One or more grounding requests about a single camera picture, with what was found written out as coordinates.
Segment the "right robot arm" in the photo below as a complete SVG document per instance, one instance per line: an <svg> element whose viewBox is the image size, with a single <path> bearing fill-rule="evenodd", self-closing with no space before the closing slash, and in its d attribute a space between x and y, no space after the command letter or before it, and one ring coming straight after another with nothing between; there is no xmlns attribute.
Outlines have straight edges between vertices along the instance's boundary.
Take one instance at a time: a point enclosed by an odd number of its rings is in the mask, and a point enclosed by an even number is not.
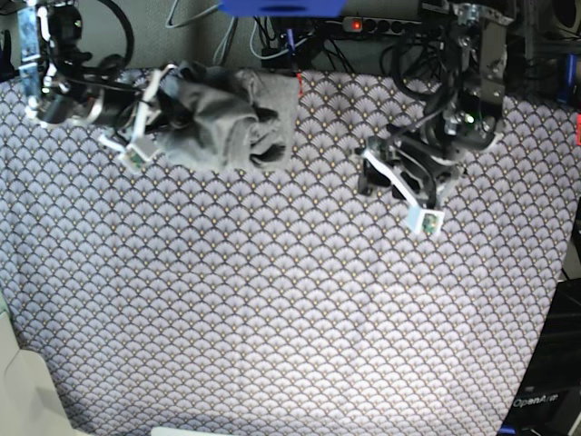
<svg viewBox="0 0 581 436"><path fill-rule="evenodd" d="M98 141L113 150L130 172L139 173L160 152L153 133L167 123L159 102L168 64L153 69L144 86L121 83L119 75L133 58L133 28L113 1L104 2L118 19L126 41L124 54L106 56L90 66L92 54L78 43L84 20L72 1L27 1L17 13L26 115L44 128L62 124L98 126Z"/></svg>

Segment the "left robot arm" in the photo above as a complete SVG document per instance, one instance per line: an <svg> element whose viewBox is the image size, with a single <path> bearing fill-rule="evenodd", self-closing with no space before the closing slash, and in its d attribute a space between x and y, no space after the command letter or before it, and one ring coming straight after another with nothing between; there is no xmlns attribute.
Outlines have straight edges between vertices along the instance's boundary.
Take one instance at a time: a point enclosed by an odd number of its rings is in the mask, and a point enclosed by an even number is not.
<svg viewBox="0 0 581 436"><path fill-rule="evenodd" d="M388 125L387 138L371 136L356 151L359 192L390 189L405 200L415 234L441 230L465 154L501 137L507 30L516 18L513 1L444 1L440 10L390 48L393 84L424 103L423 115L406 127Z"/></svg>

